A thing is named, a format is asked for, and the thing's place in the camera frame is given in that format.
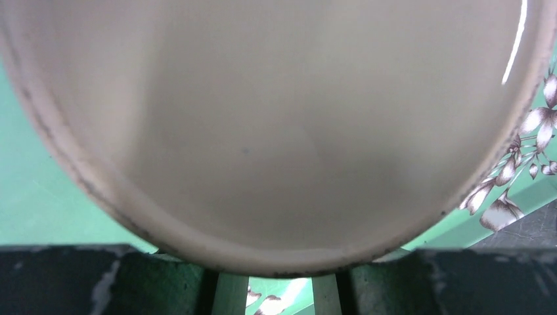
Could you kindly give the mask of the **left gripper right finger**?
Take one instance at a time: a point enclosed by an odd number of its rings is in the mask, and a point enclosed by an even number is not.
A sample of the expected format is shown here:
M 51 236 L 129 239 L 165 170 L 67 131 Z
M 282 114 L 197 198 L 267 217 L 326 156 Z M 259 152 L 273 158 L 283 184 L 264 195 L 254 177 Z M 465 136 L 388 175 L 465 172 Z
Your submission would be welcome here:
M 556 250 L 417 250 L 337 275 L 342 314 L 555 314 Z

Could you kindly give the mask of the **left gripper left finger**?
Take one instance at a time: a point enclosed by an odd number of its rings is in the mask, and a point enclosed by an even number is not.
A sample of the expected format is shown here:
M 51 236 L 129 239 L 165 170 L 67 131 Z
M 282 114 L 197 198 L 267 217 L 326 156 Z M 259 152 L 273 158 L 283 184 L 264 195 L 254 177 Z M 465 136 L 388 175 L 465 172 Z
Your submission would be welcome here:
M 1 248 L 2 314 L 209 314 L 216 281 L 122 245 Z

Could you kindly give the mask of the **cream paisley mug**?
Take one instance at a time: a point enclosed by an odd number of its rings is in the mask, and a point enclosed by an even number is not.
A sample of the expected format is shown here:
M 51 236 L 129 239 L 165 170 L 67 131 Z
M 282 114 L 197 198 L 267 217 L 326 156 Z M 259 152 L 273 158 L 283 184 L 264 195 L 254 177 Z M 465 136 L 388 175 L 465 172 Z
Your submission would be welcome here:
M 457 208 L 555 37 L 555 1 L 1 2 L 12 87 L 90 200 L 176 257 L 278 278 Z

